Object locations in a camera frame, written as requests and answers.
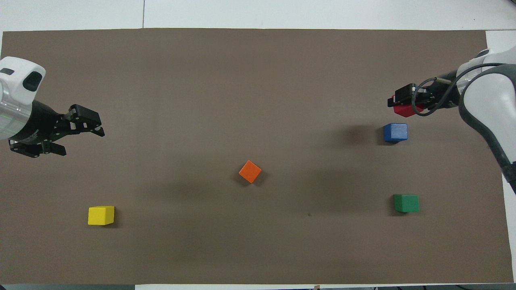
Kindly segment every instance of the blue cube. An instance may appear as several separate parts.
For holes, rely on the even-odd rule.
[[[383,140],[398,143],[409,138],[408,126],[405,123],[390,123],[383,127]]]

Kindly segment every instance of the brown paper sheet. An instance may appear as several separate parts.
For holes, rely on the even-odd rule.
[[[0,147],[2,283],[512,282],[501,174],[443,109],[394,90],[457,69],[483,31],[6,32],[37,100],[100,113],[68,155]],[[381,128],[407,122],[390,146]],[[247,160],[254,184],[237,173]],[[393,194],[417,194],[399,214]],[[112,225],[88,207],[114,205]]]

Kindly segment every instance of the yellow cube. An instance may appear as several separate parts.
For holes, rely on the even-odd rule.
[[[88,224],[107,225],[115,221],[115,207],[94,206],[88,209]]]

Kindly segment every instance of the table surface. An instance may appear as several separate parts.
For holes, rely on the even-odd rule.
[[[441,1],[440,13],[432,11],[434,3],[411,1],[393,1],[394,5],[381,6],[375,1],[350,1],[343,7],[338,2],[326,1],[321,5],[303,1],[303,5],[284,2],[276,7],[276,12],[269,11],[272,3],[247,3],[239,5],[234,1],[220,1],[218,6],[211,6],[208,12],[203,1],[173,1],[170,3],[153,0],[137,1],[55,1],[41,5],[39,1],[2,0],[0,10],[0,34],[2,31],[14,30],[69,30],[69,29],[116,29],[141,27],[286,27],[286,28],[372,28],[372,29],[482,29],[500,30],[516,29],[516,9],[510,1],[497,1],[486,7],[483,3],[469,1]],[[418,21],[412,15],[404,13],[410,6]],[[458,18],[460,10],[467,15]],[[171,18],[172,13],[181,12],[181,17]],[[245,17],[236,17],[245,12]],[[367,15],[357,19],[357,15]],[[297,14],[307,15],[299,19]],[[334,17],[327,20],[327,15]],[[515,31],[488,31],[488,46],[502,51],[516,42]],[[512,248],[516,240],[516,198],[507,187],[504,191],[507,211],[507,223]]]
[[[4,40],[6,53],[49,72],[40,100],[95,109],[106,131],[59,140],[65,158],[4,161],[9,283],[511,281],[499,168],[481,136],[456,109],[405,119],[385,108],[405,79],[483,50],[481,31],[176,28]],[[407,122],[410,139],[385,143],[391,122]],[[264,169],[252,185],[237,174],[248,159]],[[419,195],[421,211],[394,211],[400,193]],[[117,222],[88,226],[95,205],[116,206]]]

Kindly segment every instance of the green cube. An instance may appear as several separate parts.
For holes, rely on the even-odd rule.
[[[402,213],[419,212],[419,197],[416,195],[394,195],[394,209]]]

